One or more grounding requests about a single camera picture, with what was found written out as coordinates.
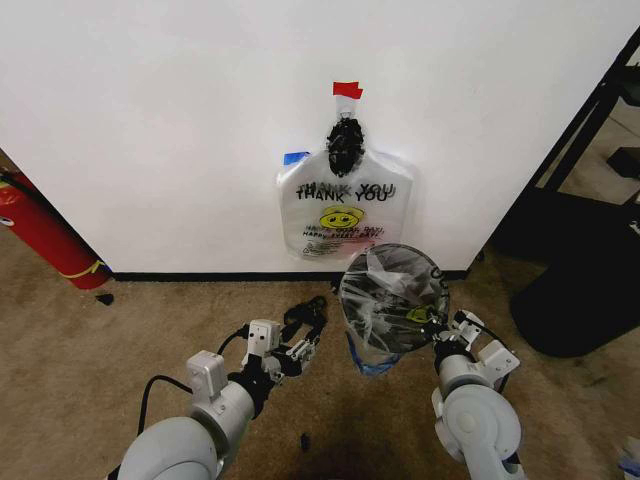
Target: floor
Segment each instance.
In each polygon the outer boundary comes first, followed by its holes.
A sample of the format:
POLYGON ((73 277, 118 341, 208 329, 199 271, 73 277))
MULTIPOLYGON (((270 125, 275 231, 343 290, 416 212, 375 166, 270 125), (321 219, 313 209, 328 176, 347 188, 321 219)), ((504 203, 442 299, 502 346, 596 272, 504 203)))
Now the floor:
MULTIPOLYGON (((638 184, 604 159, 618 146, 640 146, 639 134, 637 113, 618 105, 563 190, 618 203, 630 196, 638 184)), ((302 377, 271 394, 225 478, 468 478, 433 430, 430 349, 406 355, 387 375, 361 376, 328 283, 110 282, 82 292, 7 229, 0 246, 2 480, 103 478, 135 437, 150 376, 185 380, 192 354, 217 349, 251 319, 279 320, 315 295, 329 300, 318 354, 302 377), (110 306, 94 297, 105 292, 115 295, 110 306), (306 453, 303 433, 311 439, 306 453)), ((524 427, 520 457, 529 478, 622 478, 619 447, 627 435, 640 437, 640 329, 579 359, 539 354, 518 335, 508 302, 544 266, 491 246, 485 253, 467 280, 452 283, 453 308, 474 311, 522 361, 505 395, 524 427)), ((242 341, 228 347, 228 371, 243 353, 242 341)), ((187 401, 155 386, 147 424, 183 414, 187 401)))

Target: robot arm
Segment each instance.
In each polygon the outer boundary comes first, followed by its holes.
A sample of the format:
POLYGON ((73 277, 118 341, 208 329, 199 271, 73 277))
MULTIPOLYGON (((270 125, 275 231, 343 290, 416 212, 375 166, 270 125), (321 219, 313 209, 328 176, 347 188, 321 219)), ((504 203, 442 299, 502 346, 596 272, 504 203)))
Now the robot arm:
POLYGON ((517 450, 521 427, 511 404, 493 387, 520 361, 498 340, 471 354, 484 324, 470 312, 456 314, 452 329, 435 328, 436 371, 432 395, 436 433, 449 454, 466 463, 472 480, 526 476, 517 450))
POLYGON ((321 313, 325 304, 324 298, 316 297, 294 307, 285 315, 289 325, 282 331, 278 323, 252 321, 241 372, 227 375, 223 357, 215 353, 203 350, 192 356, 187 361, 193 390, 189 417, 169 418, 145 430, 109 480, 219 478, 271 389, 285 377, 300 375, 315 355, 326 324, 321 313), (293 347, 285 345, 283 340, 290 340, 303 323, 312 327, 306 337, 293 347))

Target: red fire extinguisher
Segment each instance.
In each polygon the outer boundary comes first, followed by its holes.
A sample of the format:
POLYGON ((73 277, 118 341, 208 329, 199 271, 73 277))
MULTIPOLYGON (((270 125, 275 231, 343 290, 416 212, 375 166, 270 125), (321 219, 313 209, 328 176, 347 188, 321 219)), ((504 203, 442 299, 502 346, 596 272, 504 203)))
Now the red fire extinguisher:
POLYGON ((76 287, 96 288, 109 279, 104 263, 22 173, 0 178, 0 223, 76 287))

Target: yellow smiley face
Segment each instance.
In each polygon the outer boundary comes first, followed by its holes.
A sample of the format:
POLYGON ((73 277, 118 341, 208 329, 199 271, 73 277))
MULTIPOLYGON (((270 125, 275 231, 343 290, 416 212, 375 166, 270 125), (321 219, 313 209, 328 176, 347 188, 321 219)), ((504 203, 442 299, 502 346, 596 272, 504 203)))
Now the yellow smiley face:
POLYGON ((325 228, 351 228, 355 227, 363 216, 364 212, 359 208, 329 207, 320 217, 320 225, 325 228))

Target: clear plastic bag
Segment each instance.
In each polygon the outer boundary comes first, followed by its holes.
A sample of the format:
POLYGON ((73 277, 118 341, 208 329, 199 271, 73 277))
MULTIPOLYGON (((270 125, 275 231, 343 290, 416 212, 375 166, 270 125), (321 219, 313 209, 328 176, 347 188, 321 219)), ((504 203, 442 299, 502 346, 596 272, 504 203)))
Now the clear plastic bag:
POLYGON ((340 283, 350 350, 362 373, 382 373, 430 340, 423 327, 447 319, 449 289, 442 271, 422 252, 399 244, 360 254, 340 283))
MULTIPOLYGON (((357 83, 339 85, 362 93, 357 83)), ((399 241, 411 194, 413 180, 398 160, 363 143, 355 99, 337 98, 339 120, 327 149, 288 154, 278 175, 285 243, 306 259, 351 259, 399 241)))

